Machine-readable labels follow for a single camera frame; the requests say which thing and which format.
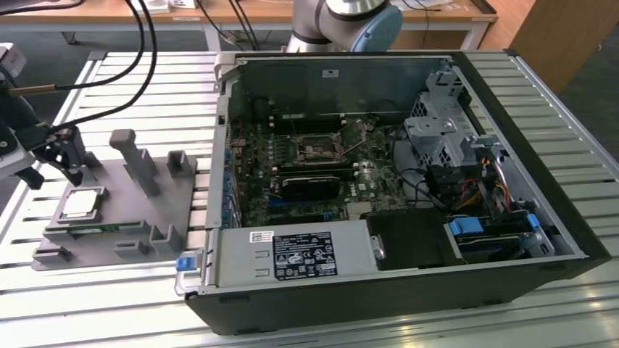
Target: aluminum table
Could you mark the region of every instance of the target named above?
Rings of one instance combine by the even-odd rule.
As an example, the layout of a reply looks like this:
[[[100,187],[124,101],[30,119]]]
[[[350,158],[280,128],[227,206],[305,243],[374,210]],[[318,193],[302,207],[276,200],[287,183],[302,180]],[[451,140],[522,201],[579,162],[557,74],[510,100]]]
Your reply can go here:
[[[78,83],[120,72],[135,53],[88,61]],[[509,114],[551,169],[614,259],[575,279],[547,284],[510,304],[218,336],[175,294],[175,263],[38,273],[30,269],[42,231],[66,187],[43,166],[39,191],[22,183],[0,217],[0,346],[7,347],[615,347],[619,342],[619,167],[518,57],[467,52]],[[136,105],[84,123],[84,143],[103,160],[111,131],[134,128],[151,155],[183,149],[199,174],[188,249],[204,240],[215,106],[210,52],[163,52],[154,84]],[[116,83],[74,91],[56,123],[126,102],[148,69],[144,57]],[[482,118],[482,125],[491,126]]]

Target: barcode label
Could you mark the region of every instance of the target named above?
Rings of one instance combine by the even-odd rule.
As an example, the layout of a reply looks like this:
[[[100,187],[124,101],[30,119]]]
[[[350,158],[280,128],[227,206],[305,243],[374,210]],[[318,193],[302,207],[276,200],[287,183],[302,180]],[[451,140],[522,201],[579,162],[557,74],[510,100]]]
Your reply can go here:
[[[256,231],[250,233],[250,243],[272,241],[272,231]]]
[[[178,20],[180,22],[199,22],[200,17],[172,17],[172,20]]]

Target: cable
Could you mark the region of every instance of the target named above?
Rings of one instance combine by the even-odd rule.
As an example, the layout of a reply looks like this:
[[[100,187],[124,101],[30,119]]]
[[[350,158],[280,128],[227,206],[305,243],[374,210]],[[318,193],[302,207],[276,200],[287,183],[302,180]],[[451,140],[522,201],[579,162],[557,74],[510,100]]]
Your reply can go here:
[[[234,1],[235,1],[235,0],[228,0],[228,3],[230,3],[231,6],[232,6],[234,13],[236,14],[236,18],[239,19],[239,23],[242,24],[244,34],[246,34],[246,36],[247,36],[248,39],[250,39],[251,49],[256,50],[258,48],[256,48],[255,42],[254,42],[254,40],[251,39],[248,29],[247,29],[247,27],[244,26],[244,22],[243,22],[243,19],[242,19],[242,15],[239,14],[239,10],[238,10],[236,6],[234,5]]]
[[[110,109],[108,111],[103,111],[96,113],[95,115],[86,116],[82,118],[75,119],[74,121],[68,121],[67,123],[63,123],[60,125],[56,125],[50,129],[50,133],[54,133],[62,129],[71,128],[75,125],[79,125],[80,123],[96,120],[98,118],[106,117],[108,115],[115,114],[116,112],[123,111],[124,109],[128,109],[138,101],[140,96],[143,96],[146,88],[148,87],[151,80],[154,79],[155,75],[155,68],[156,68],[156,54],[158,54],[158,45],[156,45],[156,34],[155,34],[155,24],[154,24],[154,19],[151,18],[151,13],[148,12],[148,7],[146,6],[144,0],[138,0],[143,12],[144,12],[144,17],[146,17],[146,23],[148,24],[148,31],[151,34],[151,41],[154,45],[154,53],[151,57],[151,66],[148,69],[148,73],[146,74],[146,80],[143,85],[140,86],[138,92],[135,93],[134,97],[124,103],[120,107],[115,107],[114,109]]]
[[[143,58],[143,55],[144,55],[144,24],[139,17],[139,13],[138,13],[136,7],[134,6],[132,0],[126,0],[126,3],[127,3],[128,8],[132,10],[134,18],[135,18],[135,21],[138,22],[138,28],[139,28],[139,50],[138,50],[138,55],[135,56],[134,62],[127,67],[127,69],[123,70],[116,76],[112,76],[111,78],[107,78],[106,80],[100,80],[96,82],[80,83],[79,85],[59,85],[56,86],[56,91],[71,91],[72,89],[91,88],[91,87],[107,85],[108,83],[112,83],[120,80],[123,77],[126,77],[131,73],[131,71],[134,71],[134,69],[136,68]]]
[[[413,7],[407,0],[403,0],[403,3],[409,6],[410,9],[414,9],[417,11],[425,11],[426,13],[426,31],[425,31],[425,38],[422,40],[422,49],[426,47],[426,38],[427,38],[427,32],[430,31],[430,15],[429,12],[441,12],[441,9],[429,9],[425,4],[419,0],[414,0],[422,7],[423,9],[418,9],[417,7]]]
[[[14,15],[16,13],[26,13],[26,12],[35,12],[35,11],[51,11],[55,9],[72,9],[74,7],[82,6],[87,2],[87,0],[79,0],[72,4],[64,5],[44,5],[44,6],[30,6],[30,7],[20,7],[18,9],[8,9],[0,12],[0,16]]]
[[[47,93],[47,92],[56,92],[56,91],[71,91],[74,89],[103,86],[103,85],[107,85],[120,80],[123,77],[126,77],[131,73],[131,71],[134,71],[144,55],[144,46],[146,46],[144,25],[143,25],[143,21],[140,19],[138,10],[134,7],[134,3],[131,2],[131,0],[126,0],[126,3],[127,3],[128,8],[132,11],[135,21],[138,22],[138,29],[139,29],[139,50],[138,50],[138,54],[135,56],[135,59],[131,65],[119,74],[116,74],[115,76],[104,80],[90,82],[90,83],[80,83],[78,85],[46,85],[46,86],[31,86],[31,87],[14,88],[11,90],[12,95],[38,94],[38,93]]]
[[[242,11],[244,21],[248,23],[250,33],[251,33],[251,36],[252,36],[252,38],[254,38],[254,42],[255,42],[256,49],[260,51],[260,42],[259,42],[259,40],[255,38],[255,32],[254,32],[254,28],[252,28],[252,22],[250,22],[250,18],[248,18],[248,16],[247,16],[247,14],[244,13],[244,9],[243,9],[242,3],[239,2],[240,0],[235,0],[235,1],[236,1],[236,5],[239,6],[239,10]]]
[[[219,27],[216,26],[215,22],[214,22],[214,19],[211,18],[208,12],[206,11],[206,8],[204,8],[204,5],[203,5],[203,0],[198,0],[198,5],[200,6],[200,10],[203,11],[203,14],[204,14],[204,17],[206,19],[210,21],[212,27],[215,28],[218,34],[220,34],[222,38],[226,38],[226,33],[222,31],[222,29],[219,29]],[[234,45],[242,50],[244,51],[244,48],[242,47],[242,45],[239,45],[236,42],[234,42]]]
[[[454,209],[451,207],[449,207],[430,192],[427,192],[426,190],[419,188],[419,186],[417,186],[414,183],[411,183],[409,181],[409,179],[403,177],[403,171],[401,172],[398,170],[397,156],[395,156],[395,154],[397,154],[397,139],[398,139],[398,134],[399,134],[399,132],[403,131],[403,129],[405,129],[405,125],[402,125],[398,128],[397,134],[394,135],[394,141],[393,141],[393,145],[391,145],[391,149],[390,149],[391,150],[391,161],[393,161],[394,170],[395,170],[399,178],[403,179],[405,184],[409,185],[411,187],[411,189],[415,190],[415,192],[419,192],[421,194],[423,194],[433,201],[437,208],[439,208],[442,210],[446,210],[449,212],[453,212]]]

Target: warning label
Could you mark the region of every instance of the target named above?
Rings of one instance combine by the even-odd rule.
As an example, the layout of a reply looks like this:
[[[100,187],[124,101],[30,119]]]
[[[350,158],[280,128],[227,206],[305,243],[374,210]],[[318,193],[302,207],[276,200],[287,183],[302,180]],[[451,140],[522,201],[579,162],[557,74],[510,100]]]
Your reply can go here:
[[[272,250],[279,281],[338,275],[331,232],[274,236]]]

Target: white sticker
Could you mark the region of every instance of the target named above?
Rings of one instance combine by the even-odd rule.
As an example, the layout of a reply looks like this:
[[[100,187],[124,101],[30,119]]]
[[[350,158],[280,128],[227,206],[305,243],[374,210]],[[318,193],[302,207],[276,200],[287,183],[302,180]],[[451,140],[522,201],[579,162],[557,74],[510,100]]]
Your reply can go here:
[[[256,231],[250,233],[250,243],[272,241],[272,231]]]
[[[323,70],[322,71],[322,78],[338,78],[339,77],[339,70]]]
[[[179,22],[199,22],[200,17],[172,17],[172,20],[176,20]]]

